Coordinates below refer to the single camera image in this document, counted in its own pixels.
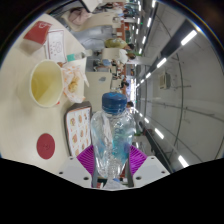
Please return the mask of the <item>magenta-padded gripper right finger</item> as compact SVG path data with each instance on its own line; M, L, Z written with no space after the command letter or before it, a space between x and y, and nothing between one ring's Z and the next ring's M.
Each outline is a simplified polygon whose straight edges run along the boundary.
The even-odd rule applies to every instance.
M128 158L128 186L140 188L166 177L170 172L155 156L147 156L134 146Z

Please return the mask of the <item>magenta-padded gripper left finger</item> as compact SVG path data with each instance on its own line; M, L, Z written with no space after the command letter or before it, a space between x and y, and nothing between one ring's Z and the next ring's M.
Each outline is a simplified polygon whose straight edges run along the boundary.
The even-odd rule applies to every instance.
M68 157L58 171L58 175L84 188L95 186L95 156L90 145L76 157Z

